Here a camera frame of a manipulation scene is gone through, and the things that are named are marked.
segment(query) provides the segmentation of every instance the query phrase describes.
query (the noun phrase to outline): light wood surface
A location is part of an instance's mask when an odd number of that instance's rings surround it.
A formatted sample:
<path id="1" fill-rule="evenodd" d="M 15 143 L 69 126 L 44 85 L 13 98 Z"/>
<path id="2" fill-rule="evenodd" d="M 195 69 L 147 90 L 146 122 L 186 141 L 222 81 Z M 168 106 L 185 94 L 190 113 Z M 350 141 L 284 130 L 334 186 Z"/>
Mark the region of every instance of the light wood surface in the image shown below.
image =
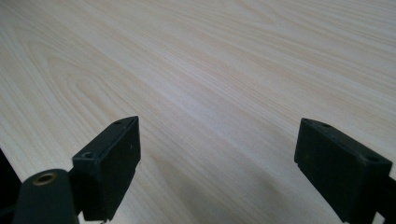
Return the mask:
<path id="1" fill-rule="evenodd" d="M 137 115 L 112 223 L 341 223 L 293 161 L 300 119 L 396 161 L 395 72 L 392 0 L 1 0 L 0 146 L 22 180 L 69 170 Z"/>

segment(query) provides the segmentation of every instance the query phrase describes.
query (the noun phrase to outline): black bracket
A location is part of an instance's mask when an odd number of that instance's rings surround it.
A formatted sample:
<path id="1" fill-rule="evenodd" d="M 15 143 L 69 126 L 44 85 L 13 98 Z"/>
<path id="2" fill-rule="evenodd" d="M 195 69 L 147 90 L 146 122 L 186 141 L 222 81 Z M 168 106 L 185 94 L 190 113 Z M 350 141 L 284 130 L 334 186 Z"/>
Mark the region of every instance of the black bracket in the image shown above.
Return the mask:
<path id="1" fill-rule="evenodd" d="M 73 157 L 70 172 L 54 169 L 23 182 L 14 224 L 111 220 L 140 161 L 138 117 L 110 124 Z"/>
<path id="2" fill-rule="evenodd" d="M 392 162 L 334 127 L 302 119 L 294 155 L 301 171 L 343 222 L 396 223 Z"/>

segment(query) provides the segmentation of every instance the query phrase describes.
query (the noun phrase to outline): wooden table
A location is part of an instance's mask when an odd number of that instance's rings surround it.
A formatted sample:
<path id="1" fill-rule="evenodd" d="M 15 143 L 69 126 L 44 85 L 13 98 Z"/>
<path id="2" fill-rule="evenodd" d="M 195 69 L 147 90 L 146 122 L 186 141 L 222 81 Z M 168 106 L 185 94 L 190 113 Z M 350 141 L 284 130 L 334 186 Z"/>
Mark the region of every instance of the wooden table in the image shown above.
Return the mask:
<path id="1" fill-rule="evenodd" d="M 396 3 L 0 1 L 0 146 L 22 180 L 135 115 L 112 223 L 341 223 L 293 161 L 300 119 L 396 161 Z"/>

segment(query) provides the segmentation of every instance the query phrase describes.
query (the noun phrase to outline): round screw hole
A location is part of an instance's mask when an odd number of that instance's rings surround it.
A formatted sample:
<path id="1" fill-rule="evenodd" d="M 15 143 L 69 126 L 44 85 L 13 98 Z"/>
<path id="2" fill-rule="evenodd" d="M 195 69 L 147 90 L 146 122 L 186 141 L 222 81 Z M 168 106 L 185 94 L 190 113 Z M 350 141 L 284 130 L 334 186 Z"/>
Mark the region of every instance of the round screw hole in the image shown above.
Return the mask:
<path id="1" fill-rule="evenodd" d="M 91 152 L 85 152 L 81 155 L 83 158 L 92 158 L 93 157 L 93 153 Z"/>
<path id="2" fill-rule="evenodd" d="M 366 157 L 366 160 L 367 161 L 372 161 L 372 162 L 378 162 L 379 161 L 379 159 L 376 158 L 376 157 Z"/>
<path id="3" fill-rule="evenodd" d="M 36 186 L 47 185 L 50 182 L 52 182 L 55 178 L 56 178 L 56 174 L 55 173 L 43 174 L 43 175 L 37 177 L 36 179 L 34 179 L 33 180 L 33 184 L 36 185 Z"/>

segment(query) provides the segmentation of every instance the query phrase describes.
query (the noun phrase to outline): wood grain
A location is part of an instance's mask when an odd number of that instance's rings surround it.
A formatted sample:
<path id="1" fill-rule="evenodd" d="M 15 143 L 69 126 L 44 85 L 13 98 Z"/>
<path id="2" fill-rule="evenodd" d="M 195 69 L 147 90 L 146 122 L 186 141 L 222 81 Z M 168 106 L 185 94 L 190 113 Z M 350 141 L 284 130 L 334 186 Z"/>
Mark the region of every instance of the wood grain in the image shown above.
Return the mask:
<path id="1" fill-rule="evenodd" d="M 1 0 L 0 146 L 22 180 L 68 170 L 138 115 L 113 223 L 340 223 L 293 162 L 300 119 L 396 161 L 395 71 L 391 0 Z"/>

